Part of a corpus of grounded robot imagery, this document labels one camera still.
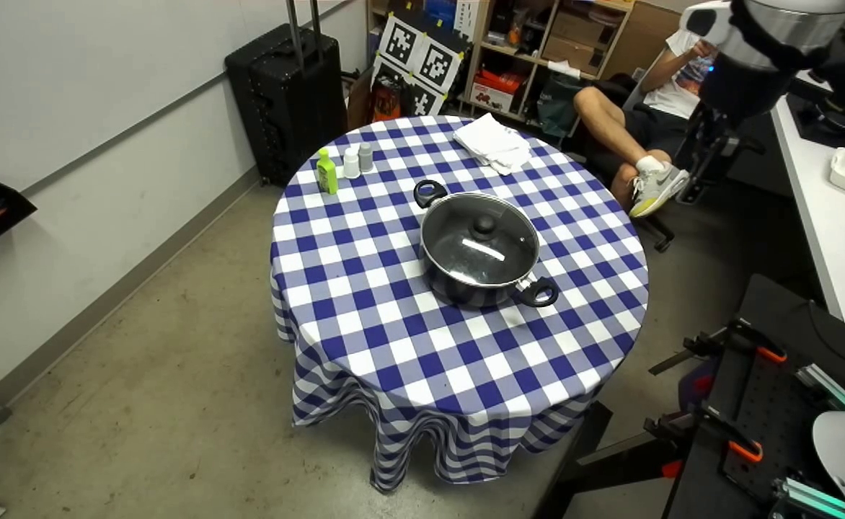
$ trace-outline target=person's foot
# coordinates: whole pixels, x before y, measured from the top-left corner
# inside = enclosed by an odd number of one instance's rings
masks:
[[[674,195],[680,195],[689,185],[689,174],[670,167],[664,174],[641,174],[635,176],[633,189],[633,219],[647,219],[648,213],[660,210]]]

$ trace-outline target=black pot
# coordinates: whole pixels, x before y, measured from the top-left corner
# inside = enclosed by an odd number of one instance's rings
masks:
[[[465,308],[504,304],[552,307],[559,287],[533,277],[540,236],[530,219],[483,195],[447,195],[439,183],[419,183],[423,280],[439,301]]]

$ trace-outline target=person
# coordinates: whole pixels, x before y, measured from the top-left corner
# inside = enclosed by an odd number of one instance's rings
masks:
[[[664,209],[689,185],[689,174],[673,166],[697,108],[700,85],[713,66],[716,48],[697,35],[677,29],[667,39],[664,56],[647,74],[641,91],[644,104],[628,117],[598,88],[573,97],[573,110],[601,148],[617,161],[612,195],[628,209],[633,219],[644,219]]]

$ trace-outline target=concrete floor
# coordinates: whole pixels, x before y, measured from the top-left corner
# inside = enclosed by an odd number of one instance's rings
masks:
[[[30,516],[402,516],[523,519],[562,448],[520,456],[488,489],[441,489],[429,456],[396,497],[367,484],[372,430],[343,412],[292,430],[292,350],[275,337],[269,234],[276,192],[255,189],[160,270],[49,370],[0,424],[0,503]],[[683,370],[647,370],[713,333],[749,271],[784,275],[791,210],[728,185],[706,209],[673,209],[677,244],[648,255],[651,308],[638,350],[612,379],[607,441],[674,411]],[[657,516],[670,483],[582,494],[568,516]]]

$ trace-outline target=round table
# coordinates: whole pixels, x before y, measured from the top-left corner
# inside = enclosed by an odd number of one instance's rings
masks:
[[[648,270],[628,216],[565,154],[527,140],[523,172],[500,176],[454,134],[467,120],[397,120],[328,146],[372,150],[372,172],[323,195],[315,161],[275,213],[271,291],[279,337],[295,343],[295,424],[347,404],[376,420],[379,492],[396,492],[419,435],[439,441],[436,474],[493,483],[520,448],[545,451],[568,434],[624,363],[648,307]],[[422,280],[419,179],[516,205],[555,277],[545,308],[455,308]]]

